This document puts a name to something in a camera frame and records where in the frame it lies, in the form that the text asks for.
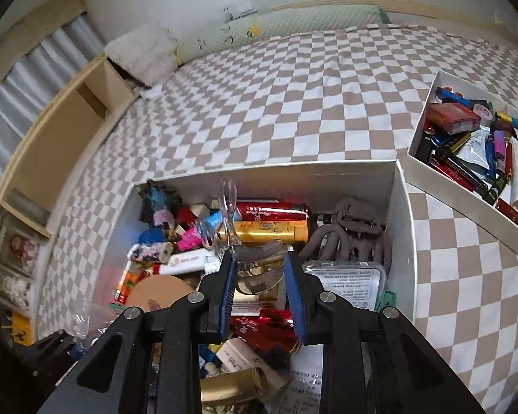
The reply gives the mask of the astronaut print white lighter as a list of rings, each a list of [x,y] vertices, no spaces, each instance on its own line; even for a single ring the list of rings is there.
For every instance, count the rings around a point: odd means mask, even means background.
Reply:
[[[173,250],[174,245],[171,242],[137,243],[131,246],[127,258],[135,263],[166,264]]]

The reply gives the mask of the white packet with text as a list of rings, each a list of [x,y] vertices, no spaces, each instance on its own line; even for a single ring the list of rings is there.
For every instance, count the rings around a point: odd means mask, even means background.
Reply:
[[[303,346],[292,355],[289,382],[266,402],[267,413],[320,412],[324,346]]]

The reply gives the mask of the gold cylinder lighter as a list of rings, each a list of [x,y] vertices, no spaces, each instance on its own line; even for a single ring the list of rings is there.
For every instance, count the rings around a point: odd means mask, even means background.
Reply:
[[[279,239],[284,244],[309,241],[306,220],[235,221],[236,234],[242,243],[264,244]]]

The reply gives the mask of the round brown leather disc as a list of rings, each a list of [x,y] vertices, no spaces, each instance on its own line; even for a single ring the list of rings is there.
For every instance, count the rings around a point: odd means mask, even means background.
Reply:
[[[145,312],[171,307],[180,298],[193,292],[193,288],[180,278],[155,275],[142,279],[134,286],[125,307],[140,307]]]

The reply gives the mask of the wooden bedside shelf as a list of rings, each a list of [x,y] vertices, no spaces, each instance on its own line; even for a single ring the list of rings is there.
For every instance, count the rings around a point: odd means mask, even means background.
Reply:
[[[19,142],[0,180],[0,211],[51,238],[88,161],[137,95],[102,54],[81,69],[41,112]],[[17,190],[49,212],[47,223],[8,202]]]

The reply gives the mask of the clear plastic eyelash curler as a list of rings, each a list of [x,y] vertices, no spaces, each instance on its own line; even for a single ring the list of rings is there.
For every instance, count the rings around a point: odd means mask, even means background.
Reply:
[[[225,252],[236,260],[237,290],[241,294],[261,294],[278,285],[284,276],[282,261],[287,246],[279,239],[259,246],[247,247],[239,240],[234,215],[237,212],[237,185],[230,178],[222,178],[219,199],[222,222],[212,227],[207,221],[198,223],[198,232],[206,249],[213,250],[222,260]]]

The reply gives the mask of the long red lighter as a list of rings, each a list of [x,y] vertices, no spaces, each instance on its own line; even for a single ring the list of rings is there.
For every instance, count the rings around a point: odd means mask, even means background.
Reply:
[[[293,354],[300,348],[288,309],[262,308],[258,316],[232,316],[231,329],[237,337],[264,354]]]

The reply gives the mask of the white fluffy pillow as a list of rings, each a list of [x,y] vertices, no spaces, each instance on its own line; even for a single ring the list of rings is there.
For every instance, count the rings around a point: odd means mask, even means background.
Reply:
[[[179,67],[178,41],[163,26],[141,25],[105,45],[105,54],[134,79],[154,87],[167,82]]]

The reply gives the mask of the large white shoe box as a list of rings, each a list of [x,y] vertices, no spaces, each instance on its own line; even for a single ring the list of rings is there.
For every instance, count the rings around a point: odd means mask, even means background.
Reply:
[[[416,264],[413,219],[399,162],[313,162],[239,169],[238,189],[258,195],[296,191],[313,207],[334,207],[346,195],[389,210],[391,281],[405,292],[397,307],[372,312],[353,307],[323,288],[293,252],[280,274],[296,326],[306,346],[322,345],[323,413],[416,413],[408,352],[421,340],[413,326]],[[203,407],[198,348],[225,339],[236,290],[264,290],[267,276],[251,262],[255,249],[237,245],[199,289],[171,307],[145,312],[129,307],[111,324],[44,403],[45,413],[142,413],[155,343],[162,346],[155,409],[198,413]]]

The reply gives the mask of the gold metal lighter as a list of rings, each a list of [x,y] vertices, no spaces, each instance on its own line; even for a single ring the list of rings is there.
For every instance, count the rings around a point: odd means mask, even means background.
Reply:
[[[203,406],[228,406],[248,402],[268,392],[268,380],[259,367],[204,378],[201,385]]]

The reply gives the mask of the shallow white box lid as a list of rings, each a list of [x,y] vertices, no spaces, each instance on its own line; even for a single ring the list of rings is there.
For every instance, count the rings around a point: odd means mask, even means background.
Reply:
[[[408,182],[518,255],[518,110],[439,71],[407,150]]]

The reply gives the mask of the brown hair claw clip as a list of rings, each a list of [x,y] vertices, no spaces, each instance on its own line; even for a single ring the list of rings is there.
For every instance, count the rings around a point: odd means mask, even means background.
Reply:
[[[389,274],[392,243],[374,207],[345,196],[336,204],[330,221],[314,230],[298,257],[302,261],[373,262]]]

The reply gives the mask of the green long bolster pillow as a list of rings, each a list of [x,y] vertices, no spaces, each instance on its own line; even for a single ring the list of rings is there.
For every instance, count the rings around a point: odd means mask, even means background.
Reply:
[[[213,23],[187,34],[176,47],[176,59],[184,65],[212,53],[270,38],[388,21],[388,15],[377,5],[328,5],[254,13],[233,21]]]

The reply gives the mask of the checkered bed sheet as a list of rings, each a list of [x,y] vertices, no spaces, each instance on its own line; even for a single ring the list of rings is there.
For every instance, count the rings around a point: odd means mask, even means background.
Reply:
[[[430,85],[445,71],[518,109],[518,50],[430,27],[294,34],[182,66],[138,99],[72,192],[35,328],[71,324],[94,293],[134,183],[218,168],[406,154]],[[518,257],[433,197],[412,190],[416,326],[488,413],[518,396]]]

